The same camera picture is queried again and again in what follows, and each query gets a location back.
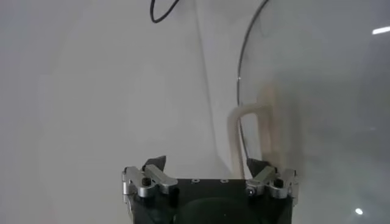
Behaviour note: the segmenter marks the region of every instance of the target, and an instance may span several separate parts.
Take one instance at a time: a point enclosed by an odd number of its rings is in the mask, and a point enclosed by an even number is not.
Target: black cable
[[[245,52],[246,44],[248,43],[249,34],[250,34],[250,31],[252,30],[254,24],[255,24],[256,19],[260,16],[260,13],[266,7],[268,2],[269,2],[269,0],[264,0],[260,4],[260,6],[256,9],[256,12],[253,15],[253,17],[252,17],[252,19],[251,19],[251,21],[250,21],[250,23],[248,25],[248,28],[246,29],[246,32],[245,32],[243,46],[241,47],[241,52],[239,54],[239,60],[238,60],[238,72],[237,72],[238,73],[238,75],[237,75],[237,105],[238,106],[241,106],[240,103],[239,103],[239,86],[240,86],[241,68],[242,68],[242,65],[243,65],[243,58],[244,58],[244,52]],[[244,139],[243,123],[241,122],[241,120],[239,120],[239,133],[241,135],[241,140],[243,142],[245,156],[246,156],[247,159],[249,159],[248,148],[247,148],[247,145],[245,144],[245,139]]]
[[[161,16],[160,18],[158,19],[155,19],[154,18],[154,4],[155,4],[155,0],[151,0],[151,9],[150,9],[150,14],[151,14],[151,20],[153,23],[159,23],[161,21],[163,21],[170,13],[171,11],[173,10],[173,8],[176,6],[176,4],[179,2],[179,0],[175,0],[173,2],[173,4],[171,5],[171,7],[168,9],[168,11],[166,11],[166,13]]]

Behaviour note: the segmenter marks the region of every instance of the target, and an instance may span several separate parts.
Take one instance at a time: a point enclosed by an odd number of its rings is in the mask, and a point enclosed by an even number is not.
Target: metal bracket
[[[160,192],[163,194],[172,192],[178,183],[177,179],[167,176],[153,164],[145,166],[144,174],[156,182],[160,187]]]
[[[264,187],[268,184],[268,182],[275,179],[275,177],[275,168],[266,166],[258,175],[246,181],[246,191],[248,196],[263,194]]]
[[[293,205],[298,202],[298,178],[295,170],[286,169],[279,178],[271,181],[269,191],[274,198],[293,198]]]
[[[138,196],[143,198],[153,197],[156,193],[156,184],[135,166],[126,167],[122,173],[122,194],[134,193],[132,187],[135,187]]]

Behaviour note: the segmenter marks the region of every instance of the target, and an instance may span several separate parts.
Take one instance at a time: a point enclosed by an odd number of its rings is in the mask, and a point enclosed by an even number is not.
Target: white wall
[[[164,11],[165,5],[156,8]],[[127,223],[120,171],[226,177],[193,1],[0,2],[0,223]]]

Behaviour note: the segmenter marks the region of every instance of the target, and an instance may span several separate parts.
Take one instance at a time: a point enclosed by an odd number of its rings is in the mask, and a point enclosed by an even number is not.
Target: clear plastic dome
[[[293,223],[390,223],[390,1],[268,1],[238,100],[272,106],[277,144],[300,174]],[[261,159],[253,119],[243,137]]]

